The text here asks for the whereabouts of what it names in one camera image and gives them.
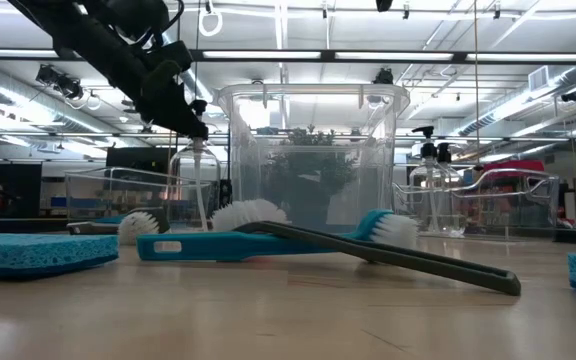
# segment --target wooden table surface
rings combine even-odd
[[[140,262],[0,282],[5,359],[576,359],[576,245],[424,239],[517,273],[511,297],[342,255]]]

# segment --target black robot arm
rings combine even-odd
[[[192,57],[183,41],[163,44],[163,31],[178,16],[169,21],[162,0],[9,2],[52,36],[60,57],[75,59],[77,53],[123,91],[144,121],[181,135],[208,137],[207,127],[193,113],[184,98],[184,85],[177,80],[190,68]],[[152,46],[143,49],[151,39]]]

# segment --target clear plastic tray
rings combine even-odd
[[[557,224],[559,177],[524,169],[493,169],[472,185],[428,189],[393,184],[393,210],[414,217],[424,224],[430,221],[427,209],[430,196],[435,203],[449,199],[452,211],[444,222],[463,225],[466,235],[521,236],[522,229],[553,230]],[[541,232],[540,237],[553,236]]]
[[[331,232],[389,207],[404,89],[237,85],[219,103],[231,121],[233,200],[266,199],[293,224]]]
[[[163,207],[173,230],[201,228],[194,179],[109,167],[66,173],[68,220],[119,222],[133,209]],[[212,183],[200,183],[208,217],[217,206]]]

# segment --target ceiling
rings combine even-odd
[[[171,12],[176,9],[176,2],[166,2]],[[276,3],[283,4],[286,9],[278,20],[286,21],[283,31],[281,24],[277,27]],[[498,2],[502,16],[496,20],[493,19],[495,3],[494,0],[477,2],[479,11],[484,13],[477,22],[475,36],[472,0],[395,0],[391,11],[385,14],[374,11],[374,2],[366,0],[214,0],[213,9],[221,13],[223,24],[217,34],[205,36],[197,29],[200,13],[197,9],[203,8],[205,2],[185,1],[186,12],[181,16],[179,31],[173,27],[167,36],[171,40],[183,40],[192,49],[277,49],[279,45],[282,49],[292,50],[576,52],[576,0],[502,0]],[[322,16],[322,4],[328,9],[327,19]],[[406,4],[410,15],[408,20],[403,20],[402,10]],[[216,19],[216,16],[206,16],[203,20],[205,29],[213,29]],[[49,49],[51,44],[49,36],[7,2],[0,1],[0,48]],[[39,66],[50,63],[0,60],[0,72],[59,99],[57,92],[44,89],[35,81]],[[84,103],[75,103],[75,107],[84,105],[78,111],[118,132],[137,132],[142,128],[137,115],[123,112],[125,106],[121,101],[125,97],[121,91],[111,88],[107,80],[87,63],[55,61],[52,64],[60,71],[81,79],[82,85],[102,100],[101,107],[96,110],[89,109]],[[434,124],[441,128],[442,122],[459,122],[474,114],[477,99],[481,111],[500,97],[525,86],[528,75],[539,68],[537,65],[408,66],[387,62],[284,63],[282,66],[284,70],[280,64],[268,62],[202,62],[195,63],[192,71],[201,86],[220,90],[231,85],[249,84],[253,80],[262,80],[266,84],[280,83],[282,71],[287,71],[291,84],[369,84],[377,72],[386,67],[398,80],[397,85],[410,92],[410,106],[400,114],[397,126],[412,128]],[[189,92],[187,96],[190,99],[193,95]],[[512,120],[520,122],[522,117],[519,115],[525,115],[524,121],[534,121],[531,119],[543,118],[546,112],[551,114],[552,109],[547,108],[548,101],[536,113],[517,114]],[[209,111],[210,122],[215,125],[211,131],[225,132],[227,121],[218,115],[219,112],[218,108]],[[503,126],[490,126],[485,130],[487,136],[508,136],[507,128]],[[168,143],[168,139],[142,141],[150,145]]]

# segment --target brush bristles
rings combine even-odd
[[[370,240],[382,244],[414,249],[417,246],[417,221],[401,215],[382,216],[372,229]]]
[[[264,199],[235,201],[212,216],[212,230],[232,231],[239,226],[256,221],[289,223],[286,213]]]
[[[134,212],[121,221],[117,234],[120,245],[136,245],[139,235],[159,234],[159,223],[147,212]]]

